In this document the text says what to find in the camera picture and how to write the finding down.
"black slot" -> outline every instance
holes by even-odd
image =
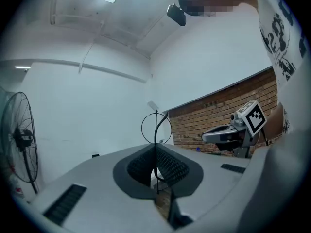
[[[244,167],[234,166],[230,164],[222,164],[221,168],[237,173],[244,173],[244,171],[246,170],[246,168]]]
[[[203,179],[199,164],[162,144],[157,144],[157,151],[150,144],[120,160],[113,168],[113,178],[130,197],[156,200],[156,192],[150,189],[150,176],[156,165],[177,198],[193,194]]]
[[[73,184],[44,213],[44,216],[55,224],[61,225],[85,191],[86,187]]]

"vent grille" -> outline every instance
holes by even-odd
[[[227,169],[227,170],[232,171],[232,172],[237,172],[237,173],[244,173],[244,171],[246,169],[244,167],[234,166],[234,165],[230,165],[230,164],[222,164],[221,168]]]
[[[150,175],[154,166],[155,152],[151,149],[132,160],[128,165],[127,171],[134,180],[149,187]]]
[[[55,224],[61,225],[81,196],[85,193],[86,187],[73,184],[57,201],[44,213],[44,216]]]
[[[161,148],[157,149],[156,154],[158,168],[169,186],[176,184],[188,175],[189,168],[185,163],[179,161]]]

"brick wall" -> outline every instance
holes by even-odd
[[[231,114],[250,100],[257,100],[269,116],[276,107],[276,94],[276,77],[270,68],[227,89],[173,109],[170,120],[174,144],[194,151],[200,147],[204,153],[232,156],[231,152],[220,152],[215,144],[204,143],[202,133],[212,127],[229,124]],[[265,143],[251,147],[251,154],[261,146]]]

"white wall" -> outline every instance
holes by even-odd
[[[146,143],[140,125],[152,110],[144,101],[143,83],[92,69],[78,74],[77,67],[34,63],[20,89],[32,107],[45,183],[94,153]]]
[[[188,17],[151,56],[153,100],[164,111],[227,87],[271,65],[256,10],[241,4],[216,17]]]

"fan stand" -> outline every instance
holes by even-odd
[[[19,151],[23,153],[24,163],[25,163],[25,167],[26,167],[27,175],[29,177],[30,184],[33,187],[34,192],[38,194],[38,190],[35,187],[33,178],[30,173],[29,164],[28,164],[27,155],[26,155],[26,147],[29,147],[31,145],[33,141],[33,134],[31,133],[31,131],[26,131],[26,133],[28,134],[26,135],[24,132],[24,135],[22,135],[20,132],[20,129],[16,128],[14,130],[13,139],[15,140],[16,146],[19,148]]]

